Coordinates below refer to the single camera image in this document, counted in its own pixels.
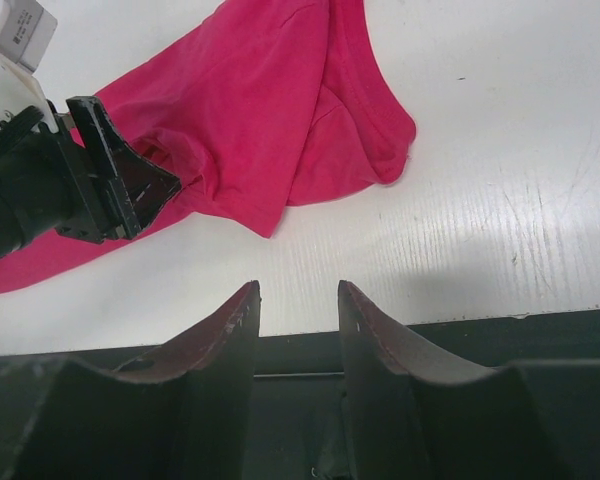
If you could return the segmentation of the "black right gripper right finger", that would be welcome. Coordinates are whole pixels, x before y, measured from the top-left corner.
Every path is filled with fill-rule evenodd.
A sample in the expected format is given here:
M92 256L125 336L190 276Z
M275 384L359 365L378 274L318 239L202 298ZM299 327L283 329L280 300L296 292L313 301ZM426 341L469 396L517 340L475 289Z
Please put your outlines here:
M600 479L600 359L486 367L341 281L338 314L361 479Z

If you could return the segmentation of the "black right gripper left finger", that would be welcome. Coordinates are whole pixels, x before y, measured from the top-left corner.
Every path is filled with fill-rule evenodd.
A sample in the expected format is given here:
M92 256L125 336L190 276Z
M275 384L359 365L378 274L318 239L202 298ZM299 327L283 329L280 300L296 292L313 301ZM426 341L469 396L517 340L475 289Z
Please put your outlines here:
M0 479L237 479L260 287L114 369L0 357Z

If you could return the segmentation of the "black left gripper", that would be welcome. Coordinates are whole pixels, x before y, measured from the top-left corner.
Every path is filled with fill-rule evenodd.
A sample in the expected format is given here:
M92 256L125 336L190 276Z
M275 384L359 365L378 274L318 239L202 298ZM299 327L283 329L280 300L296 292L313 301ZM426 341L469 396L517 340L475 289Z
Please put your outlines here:
M72 119L51 110L55 131L36 106L0 120L0 259L52 230L101 242L101 205L89 184L87 157L96 191L104 195L110 239L144 233L181 190L176 175L131 147L98 98L72 97L67 106ZM83 147L72 137L74 128Z

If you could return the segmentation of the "crimson pink t shirt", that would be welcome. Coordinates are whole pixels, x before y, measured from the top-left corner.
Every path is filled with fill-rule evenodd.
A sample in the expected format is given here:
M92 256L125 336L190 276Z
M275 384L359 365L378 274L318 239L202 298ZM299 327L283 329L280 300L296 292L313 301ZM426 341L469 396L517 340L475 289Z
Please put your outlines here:
M360 1L226 1L98 97L181 181L151 233L200 213L270 237L290 206L395 182L416 137Z

